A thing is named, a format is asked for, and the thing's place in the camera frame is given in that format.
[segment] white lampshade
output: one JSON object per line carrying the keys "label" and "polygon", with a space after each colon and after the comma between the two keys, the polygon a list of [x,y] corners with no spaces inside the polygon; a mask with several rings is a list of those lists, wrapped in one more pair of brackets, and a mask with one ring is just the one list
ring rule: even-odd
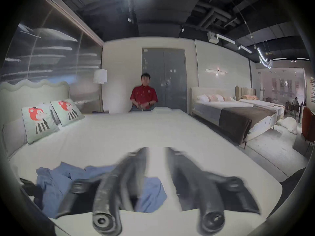
{"label": "white lampshade", "polygon": [[94,72],[93,83],[103,84],[107,82],[107,70],[97,69]]}

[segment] upholstered headboard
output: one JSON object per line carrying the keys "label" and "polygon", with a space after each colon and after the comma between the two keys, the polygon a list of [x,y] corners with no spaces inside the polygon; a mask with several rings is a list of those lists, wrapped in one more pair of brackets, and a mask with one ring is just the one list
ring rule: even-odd
{"label": "upholstered headboard", "polygon": [[189,89],[189,98],[190,98],[190,105],[189,105],[189,114],[192,114],[192,107],[194,102],[198,100],[199,95],[203,94],[220,94],[222,96],[231,96],[228,90],[222,88],[200,88],[200,87],[193,87]]}
{"label": "upholstered headboard", "polygon": [[22,117],[21,108],[67,99],[70,88],[67,82],[57,84],[42,80],[38,83],[22,80],[16,85],[0,84],[0,128],[4,124]]}
{"label": "upholstered headboard", "polygon": [[241,88],[239,86],[235,87],[236,100],[241,99],[242,95],[244,95],[244,94],[256,95],[256,89],[253,89],[253,88]]}

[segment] white rug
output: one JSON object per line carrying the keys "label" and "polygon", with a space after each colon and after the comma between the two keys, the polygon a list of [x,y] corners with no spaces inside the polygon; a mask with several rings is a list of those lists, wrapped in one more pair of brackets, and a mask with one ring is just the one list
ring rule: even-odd
{"label": "white rug", "polygon": [[[297,135],[301,134],[301,125],[298,124]],[[297,135],[290,133],[286,128],[275,125],[262,135],[249,141],[249,146],[265,159],[278,167],[288,177],[307,166],[308,160],[292,148]]]}

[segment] gray floor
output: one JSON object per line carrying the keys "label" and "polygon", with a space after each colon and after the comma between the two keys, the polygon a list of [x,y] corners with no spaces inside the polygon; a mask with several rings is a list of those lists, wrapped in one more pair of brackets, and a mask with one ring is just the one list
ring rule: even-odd
{"label": "gray floor", "polygon": [[[231,140],[218,131],[217,127],[213,124],[198,116],[194,116],[194,118],[231,142]],[[308,142],[305,142],[301,135],[301,124],[299,123],[297,123],[297,131],[298,134],[294,135],[286,128],[275,125],[274,130],[269,129],[262,135],[249,141],[245,149],[244,144],[240,146],[235,144],[235,146],[275,179],[282,182],[296,171],[307,166],[311,148],[309,148],[304,157],[303,155],[308,147]]]}

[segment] orange chair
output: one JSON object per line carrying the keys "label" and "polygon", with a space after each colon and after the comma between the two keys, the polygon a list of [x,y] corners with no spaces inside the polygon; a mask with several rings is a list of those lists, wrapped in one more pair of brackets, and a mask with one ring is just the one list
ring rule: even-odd
{"label": "orange chair", "polygon": [[313,143],[315,141],[315,116],[308,107],[305,107],[303,110],[302,134],[305,137],[305,141],[309,141],[307,147],[308,150],[310,143]]}

